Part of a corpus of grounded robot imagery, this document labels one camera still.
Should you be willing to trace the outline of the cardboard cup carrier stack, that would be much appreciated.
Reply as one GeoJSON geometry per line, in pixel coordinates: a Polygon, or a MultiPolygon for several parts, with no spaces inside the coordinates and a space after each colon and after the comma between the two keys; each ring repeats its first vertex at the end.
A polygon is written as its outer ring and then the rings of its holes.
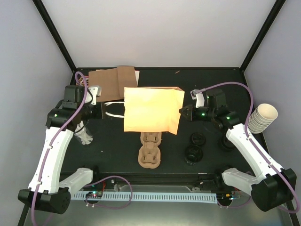
{"type": "Polygon", "coordinates": [[[138,163],[146,169],[155,169],[161,162],[159,145],[162,141],[162,132],[141,132],[142,147],[138,153],[138,163]]]}

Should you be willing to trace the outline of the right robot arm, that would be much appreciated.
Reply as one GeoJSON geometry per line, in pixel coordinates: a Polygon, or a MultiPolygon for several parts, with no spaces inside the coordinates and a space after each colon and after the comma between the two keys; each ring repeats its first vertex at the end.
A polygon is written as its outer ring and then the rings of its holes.
{"type": "Polygon", "coordinates": [[[297,199],[297,176],[292,169],[284,169],[259,144],[238,114],[231,111],[220,89],[195,89],[191,91],[194,105],[179,110],[188,121],[207,121],[223,133],[221,145],[236,148],[247,161],[253,175],[228,168],[214,177],[214,185],[220,190],[235,187],[248,194],[255,205],[266,212],[297,199]]]}

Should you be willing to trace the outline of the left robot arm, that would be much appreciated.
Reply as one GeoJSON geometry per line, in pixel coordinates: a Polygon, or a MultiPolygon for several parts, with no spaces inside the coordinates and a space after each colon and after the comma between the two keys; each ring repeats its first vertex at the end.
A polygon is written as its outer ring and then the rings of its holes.
{"type": "Polygon", "coordinates": [[[63,181],[60,180],[63,160],[73,136],[84,145],[92,142],[85,122],[102,118],[102,107],[96,99],[101,87],[68,85],[64,98],[47,115],[46,137],[36,172],[26,189],[21,189],[18,199],[35,210],[63,214],[69,207],[71,197],[85,185],[98,187],[101,176],[89,168],[79,168],[63,181]]]}

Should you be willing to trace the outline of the yellow paper takeout bag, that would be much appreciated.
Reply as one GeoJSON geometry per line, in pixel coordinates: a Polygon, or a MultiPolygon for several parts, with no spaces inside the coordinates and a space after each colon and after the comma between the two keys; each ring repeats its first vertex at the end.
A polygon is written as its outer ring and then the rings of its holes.
{"type": "Polygon", "coordinates": [[[185,92],[179,87],[124,88],[125,132],[170,132],[177,134],[185,92]]]}

